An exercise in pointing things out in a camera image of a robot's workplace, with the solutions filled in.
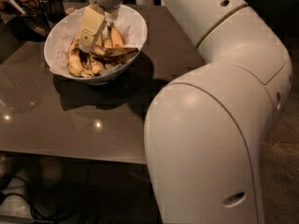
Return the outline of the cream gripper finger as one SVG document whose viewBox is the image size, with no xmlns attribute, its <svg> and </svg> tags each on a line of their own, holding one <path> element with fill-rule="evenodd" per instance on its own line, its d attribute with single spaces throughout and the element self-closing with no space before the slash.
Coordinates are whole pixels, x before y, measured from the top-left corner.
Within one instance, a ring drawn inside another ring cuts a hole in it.
<svg viewBox="0 0 299 224">
<path fill-rule="evenodd" d="M 80 26 L 79 48 L 88 53 L 93 41 L 105 21 L 105 11 L 97 4 L 85 7 Z"/>
</svg>

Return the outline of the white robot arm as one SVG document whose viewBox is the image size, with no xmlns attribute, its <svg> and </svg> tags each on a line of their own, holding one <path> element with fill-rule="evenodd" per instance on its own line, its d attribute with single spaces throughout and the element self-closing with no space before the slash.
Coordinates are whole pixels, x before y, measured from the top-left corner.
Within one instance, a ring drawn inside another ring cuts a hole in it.
<svg viewBox="0 0 299 224">
<path fill-rule="evenodd" d="M 292 86 L 288 51 L 244 0 L 162 0 L 205 65 L 163 87 L 144 125 L 163 224 L 264 224 L 261 145 Z"/>
</svg>

